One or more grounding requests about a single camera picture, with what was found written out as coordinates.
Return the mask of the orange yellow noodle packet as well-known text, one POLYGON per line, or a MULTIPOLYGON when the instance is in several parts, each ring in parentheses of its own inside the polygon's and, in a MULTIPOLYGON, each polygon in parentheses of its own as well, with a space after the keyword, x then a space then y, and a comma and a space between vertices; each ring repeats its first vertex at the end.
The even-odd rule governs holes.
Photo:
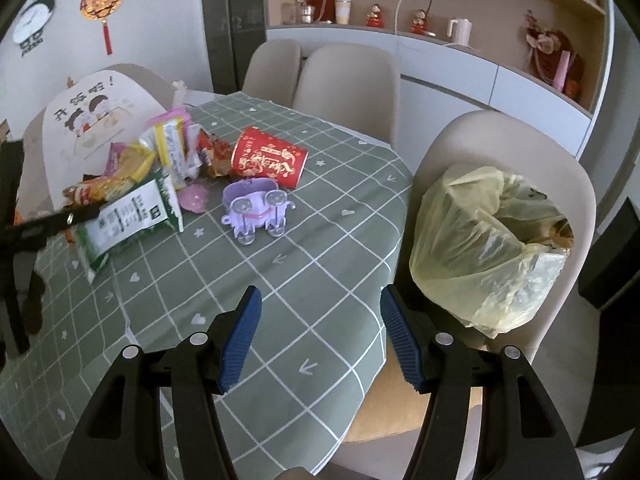
POLYGON ((74 205, 103 204, 118 200, 134 187, 127 177, 98 177, 64 188, 63 196, 74 205))

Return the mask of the yellow plastic trash bag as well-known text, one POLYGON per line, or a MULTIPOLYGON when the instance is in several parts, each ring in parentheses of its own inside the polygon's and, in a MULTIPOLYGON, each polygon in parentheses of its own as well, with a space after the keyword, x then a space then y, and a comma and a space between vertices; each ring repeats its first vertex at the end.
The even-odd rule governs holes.
POLYGON ((573 248, 570 222, 523 177, 454 165, 422 197, 409 271, 424 296, 494 339, 535 316, 573 248))

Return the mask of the red gift bouquet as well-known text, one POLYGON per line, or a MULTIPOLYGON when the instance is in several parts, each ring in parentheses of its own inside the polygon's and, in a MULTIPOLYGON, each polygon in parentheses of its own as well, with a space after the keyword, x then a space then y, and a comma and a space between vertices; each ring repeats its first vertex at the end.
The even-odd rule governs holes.
POLYGON ((564 32, 542 26, 531 10, 525 14, 525 21, 529 73, 577 101, 582 94, 584 60, 564 32))

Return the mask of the cream paper cup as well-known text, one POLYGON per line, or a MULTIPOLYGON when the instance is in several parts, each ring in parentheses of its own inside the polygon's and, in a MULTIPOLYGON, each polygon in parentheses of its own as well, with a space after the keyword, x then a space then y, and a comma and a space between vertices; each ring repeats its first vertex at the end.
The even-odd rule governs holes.
POLYGON ((335 0, 335 23, 348 25, 352 0, 335 0))

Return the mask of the panda wall clock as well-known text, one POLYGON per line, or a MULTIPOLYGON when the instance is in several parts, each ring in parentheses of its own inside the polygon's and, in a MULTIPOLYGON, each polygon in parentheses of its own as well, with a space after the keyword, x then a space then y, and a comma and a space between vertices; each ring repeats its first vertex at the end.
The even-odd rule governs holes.
POLYGON ((43 43, 43 31, 55 11, 55 0, 27 0, 15 20, 12 41, 20 48, 21 57, 43 43))

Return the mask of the red figurine left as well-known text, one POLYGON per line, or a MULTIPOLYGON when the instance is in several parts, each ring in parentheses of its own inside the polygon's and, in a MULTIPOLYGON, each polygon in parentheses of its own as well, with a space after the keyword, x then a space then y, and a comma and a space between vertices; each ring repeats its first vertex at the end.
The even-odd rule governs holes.
POLYGON ((371 6, 371 9, 367 14, 366 25, 368 27, 373 27, 373 28, 383 28, 384 27, 384 21, 383 21, 383 17, 382 17, 382 10, 381 10, 381 7, 378 4, 374 4, 373 6, 371 6))

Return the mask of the pink plastic bag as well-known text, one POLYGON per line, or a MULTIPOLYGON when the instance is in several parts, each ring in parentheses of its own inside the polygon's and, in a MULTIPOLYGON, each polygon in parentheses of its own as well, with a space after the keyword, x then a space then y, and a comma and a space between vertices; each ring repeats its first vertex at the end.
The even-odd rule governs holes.
POLYGON ((174 118, 180 118, 185 124, 187 124, 191 120, 191 114, 186 107, 174 108, 173 110, 168 110, 168 112, 165 112, 163 114, 150 118, 145 123, 145 127, 151 128, 157 124, 168 122, 169 119, 174 119, 174 118))

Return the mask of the red decoration on counter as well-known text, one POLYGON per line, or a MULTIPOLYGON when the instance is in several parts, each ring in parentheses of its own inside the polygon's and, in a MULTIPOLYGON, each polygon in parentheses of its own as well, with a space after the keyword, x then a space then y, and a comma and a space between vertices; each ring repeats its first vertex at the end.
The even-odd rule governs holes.
POLYGON ((334 23, 334 0, 295 0, 299 7, 300 20, 304 24, 334 23))

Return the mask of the yellow white snack wrapper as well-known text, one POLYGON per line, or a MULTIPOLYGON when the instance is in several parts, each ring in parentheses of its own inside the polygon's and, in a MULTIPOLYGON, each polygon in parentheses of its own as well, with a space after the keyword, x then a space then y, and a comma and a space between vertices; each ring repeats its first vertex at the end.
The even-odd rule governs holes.
POLYGON ((139 142, 157 154, 160 166, 171 177, 176 190, 186 187, 186 126, 180 118, 145 128, 139 142))

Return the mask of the beige chair far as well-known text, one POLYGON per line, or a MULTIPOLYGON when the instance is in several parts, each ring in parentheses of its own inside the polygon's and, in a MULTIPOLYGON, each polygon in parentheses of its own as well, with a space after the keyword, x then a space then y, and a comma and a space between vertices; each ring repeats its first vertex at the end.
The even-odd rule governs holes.
POLYGON ((302 60, 293 39, 267 40, 252 55, 242 92, 253 98, 291 107, 302 60))

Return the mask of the beige chair middle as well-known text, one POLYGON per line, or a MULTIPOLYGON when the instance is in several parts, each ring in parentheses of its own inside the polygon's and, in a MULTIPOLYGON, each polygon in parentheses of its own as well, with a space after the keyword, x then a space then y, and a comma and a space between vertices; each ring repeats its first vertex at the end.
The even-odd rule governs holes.
POLYGON ((293 108, 394 145, 399 102, 393 55, 363 44, 327 44, 307 58, 293 108))

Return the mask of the red figurine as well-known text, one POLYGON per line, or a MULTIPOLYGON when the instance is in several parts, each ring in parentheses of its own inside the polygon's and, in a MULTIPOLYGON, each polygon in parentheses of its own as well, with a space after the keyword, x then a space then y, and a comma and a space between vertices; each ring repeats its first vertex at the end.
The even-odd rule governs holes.
POLYGON ((378 4, 374 4, 373 6, 371 6, 371 9, 367 14, 366 25, 368 27, 373 27, 373 28, 383 28, 384 27, 384 21, 383 21, 383 17, 382 17, 382 10, 381 10, 381 7, 378 4))
POLYGON ((415 10, 410 25, 410 32, 416 36, 435 37, 436 34, 428 29, 427 12, 424 9, 415 10))

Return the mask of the purple toy carriage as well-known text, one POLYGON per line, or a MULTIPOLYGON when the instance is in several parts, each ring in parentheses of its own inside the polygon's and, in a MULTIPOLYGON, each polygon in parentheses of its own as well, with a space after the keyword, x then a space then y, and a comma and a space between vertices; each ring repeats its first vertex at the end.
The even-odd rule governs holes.
POLYGON ((288 226, 288 211, 295 208, 288 192, 270 178, 244 179, 227 185, 222 204, 226 213, 221 223, 230 226, 235 240, 243 246, 253 244, 260 229, 273 238, 282 237, 288 226))

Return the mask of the beige chair with bag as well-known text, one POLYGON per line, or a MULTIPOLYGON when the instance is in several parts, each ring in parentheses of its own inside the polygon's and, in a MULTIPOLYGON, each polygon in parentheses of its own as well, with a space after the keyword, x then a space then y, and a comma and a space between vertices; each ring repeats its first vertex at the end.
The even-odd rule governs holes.
POLYGON ((454 119, 410 191, 395 279, 380 295, 390 360, 362 423, 419 430, 347 455, 373 479, 578 479, 574 444, 533 369, 590 248, 580 163, 505 114, 454 119))

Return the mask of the green checked tablecloth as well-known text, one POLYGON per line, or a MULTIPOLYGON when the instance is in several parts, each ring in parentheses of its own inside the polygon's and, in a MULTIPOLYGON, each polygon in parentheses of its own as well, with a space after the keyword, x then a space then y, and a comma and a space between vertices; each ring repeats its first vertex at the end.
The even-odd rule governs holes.
POLYGON ((43 326, 1 374, 1 418, 28 462, 53 478, 94 389, 127 344, 170 348, 262 292, 262 318, 239 382, 216 403, 243 479, 316 474, 346 437, 386 360, 380 293, 394 277, 412 180, 391 149, 317 118, 224 96, 192 110, 234 142, 257 127, 304 148, 285 234, 243 246, 221 219, 224 181, 184 229, 144 234, 88 280, 58 237, 37 261, 43 326))

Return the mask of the red figurine right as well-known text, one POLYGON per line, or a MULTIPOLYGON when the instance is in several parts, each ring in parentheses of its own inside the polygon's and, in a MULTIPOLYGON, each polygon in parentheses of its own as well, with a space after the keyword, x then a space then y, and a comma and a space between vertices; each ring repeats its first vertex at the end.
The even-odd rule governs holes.
POLYGON ((436 34, 428 29, 427 12, 424 9, 415 10, 410 25, 410 32, 416 36, 435 37, 436 34))

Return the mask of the green white snack bag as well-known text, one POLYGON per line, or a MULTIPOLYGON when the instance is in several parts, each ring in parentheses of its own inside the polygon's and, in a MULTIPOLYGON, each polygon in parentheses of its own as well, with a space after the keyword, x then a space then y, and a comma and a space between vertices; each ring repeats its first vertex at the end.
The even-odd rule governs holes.
POLYGON ((113 252, 160 226, 184 229, 171 176, 153 172, 127 194, 100 208, 99 215, 74 229, 78 258, 91 284, 113 252))

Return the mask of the pink jelly lid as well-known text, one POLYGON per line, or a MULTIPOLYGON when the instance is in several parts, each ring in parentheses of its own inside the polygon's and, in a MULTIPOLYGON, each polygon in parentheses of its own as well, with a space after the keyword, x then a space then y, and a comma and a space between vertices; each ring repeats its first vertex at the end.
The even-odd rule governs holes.
POLYGON ((178 202, 183 210, 194 214, 205 214, 207 211, 209 189, 205 185, 193 183, 177 193, 178 202))

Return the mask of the red paper cup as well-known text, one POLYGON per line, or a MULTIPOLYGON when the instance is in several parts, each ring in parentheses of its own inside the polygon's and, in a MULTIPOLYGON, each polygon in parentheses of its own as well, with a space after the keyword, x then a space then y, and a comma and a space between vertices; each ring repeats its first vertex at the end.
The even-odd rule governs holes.
POLYGON ((296 188, 307 157, 304 148, 250 127, 235 142, 231 170, 241 178, 269 178, 280 188, 296 188))

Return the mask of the red gold snack wrapper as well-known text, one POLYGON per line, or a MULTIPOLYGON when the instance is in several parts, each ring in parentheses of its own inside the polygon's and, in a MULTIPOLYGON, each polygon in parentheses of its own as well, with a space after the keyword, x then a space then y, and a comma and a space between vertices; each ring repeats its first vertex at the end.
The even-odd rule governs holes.
POLYGON ((198 132, 196 150, 206 176, 215 179, 228 177, 231 174, 233 148, 227 141, 218 138, 218 136, 210 136, 201 129, 198 132))

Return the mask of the white electric kettle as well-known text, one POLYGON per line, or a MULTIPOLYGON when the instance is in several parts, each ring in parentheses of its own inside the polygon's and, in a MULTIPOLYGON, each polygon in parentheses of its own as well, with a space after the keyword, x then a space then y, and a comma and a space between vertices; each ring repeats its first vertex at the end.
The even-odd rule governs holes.
POLYGON ((469 47, 473 24, 467 18, 452 18, 447 25, 447 37, 453 44, 469 47))

